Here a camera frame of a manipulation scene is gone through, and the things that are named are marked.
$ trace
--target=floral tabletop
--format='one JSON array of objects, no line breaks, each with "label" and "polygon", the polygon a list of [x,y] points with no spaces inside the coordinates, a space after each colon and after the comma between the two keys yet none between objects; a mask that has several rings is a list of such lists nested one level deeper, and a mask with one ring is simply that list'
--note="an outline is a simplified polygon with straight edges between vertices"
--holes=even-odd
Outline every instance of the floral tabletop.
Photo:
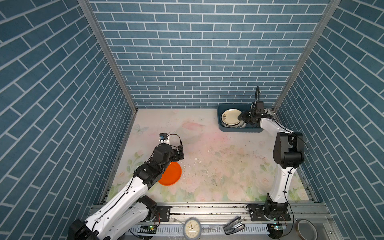
[{"label": "floral tabletop", "polygon": [[[113,180],[108,200],[148,160],[159,134],[177,133],[184,145],[180,180],[172,186],[156,183],[147,195],[156,202],[264,201],[271,190],[276,164],[275,137],[260,133],[222,132],[215,109],[140,109]],[[170,137],[178,145],[177,136]],[[309,200],[294,174],[289,200]]]}]

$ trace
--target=stack of plates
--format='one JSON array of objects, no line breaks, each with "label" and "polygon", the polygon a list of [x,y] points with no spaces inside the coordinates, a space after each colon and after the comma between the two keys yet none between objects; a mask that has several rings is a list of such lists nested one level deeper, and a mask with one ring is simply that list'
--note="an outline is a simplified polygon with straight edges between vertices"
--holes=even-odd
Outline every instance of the stack of plates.
[{"label": "stack of plates", "polygon": [[224,127],[244,128],[246,123],[238,120],[241,111],[238,109],[228,109],[221,115],[221,123]]}]

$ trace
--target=metal corner post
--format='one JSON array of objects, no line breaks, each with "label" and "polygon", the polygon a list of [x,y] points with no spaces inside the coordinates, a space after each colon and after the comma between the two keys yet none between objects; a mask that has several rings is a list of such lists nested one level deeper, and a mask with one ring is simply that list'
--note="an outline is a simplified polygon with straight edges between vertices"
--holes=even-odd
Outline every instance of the metal corner post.
[{"label": "metal corner post", "polygon": [[95,34],[95,37],[96,37],[96,39],[97,39],[97,41],[101,47],[101,50],[103,51],[103,53],[104,53],[104,55],[105,55],[105,57],[109,63],[109,66],[112,69],[112,72],[114,73],[114,75],[115,75],[115,77],[116,77],[116,79],[117,79],[117,81],[121,87],[121,90],[124,93],[124,96],[126,97],[126,99],[128,101],[128,104],[132,108],[133,113],[136,113],[137,107],[136,107],[136,105],[135,105],[135,103],[134,103],[134,101],[133,101],[133,99],[132,99],[132,97],[128,91],[127,85],[125,84],[124,78],[121,75],[121,72],[118,68],[118,65],[115,61],[115,58],[112,55],[111,49],[108,46],[107,40],[104,37],[104,34],[103,34],[103,32],[100,28],[100,25],[96,19],[96,16],[93,12],[91,4],[89,3],[89,0],[78,0],[78,2],[80,4],[81,9],[84,12],[85,18],[88,20],[88,23],[91,26],[93,33]]},{"label": "metal corner post", "polygon": [[276,112],[277,109],[279,109],[285,96],[288,94],[288,91],[290,90],[293,83],[295,82],[297,76],[299,75],[301,69],[303,68],[305,62],[307,61],[309,55],[311,54],[313,48],[315,47],[315,45],[317,43],[317,41],[319,40],[325,27],[327,26],[333,13],[335,12],[337,6],[339,6],[340,1],[341,0],[330,0],[329,1],[327,7],[324,10],[323,15],[321,16],[319,23],[316,25],[315,29],[313,30],[311,38],[308,40],[308,43],[305,46],[303,53],[300,55],[299,59],[297,60],[296,65],[293,67],[292,72],[291,72],[290,76],[288,77],[287,83],[285,84],[285,86],[284,86],[283,90],[281,91],[279,97],[277,98],[276,102],[273,104],[272,109],[274,112]]}]

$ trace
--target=clock face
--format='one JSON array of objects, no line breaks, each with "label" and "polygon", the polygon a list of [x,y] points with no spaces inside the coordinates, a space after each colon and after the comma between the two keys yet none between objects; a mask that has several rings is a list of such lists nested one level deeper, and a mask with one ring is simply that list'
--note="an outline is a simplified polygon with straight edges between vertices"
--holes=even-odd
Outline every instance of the clock face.
[{"label": "clock face", "polygon": [[200,224],[196,219],[190,219],[184,224],[184,236],[196,240],[201,235]]}]

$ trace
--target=tiled wall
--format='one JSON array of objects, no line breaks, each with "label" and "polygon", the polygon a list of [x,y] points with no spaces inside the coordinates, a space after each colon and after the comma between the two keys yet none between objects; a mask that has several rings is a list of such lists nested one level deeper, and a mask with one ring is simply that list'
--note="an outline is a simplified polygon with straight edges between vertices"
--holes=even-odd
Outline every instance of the tiled wall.
[{"label": "tiled wall", "polygon": [[91,0],[139,108],[271,107],[328,0]]},{"label": "tiled wall", "polygon": [[384,1],[342,0],[278,110],[345,239],[383,239]]},{"label": "tiled wall", "polygon": [[130,114],[76,0],[0,1],[0,239],[84,219]]}]

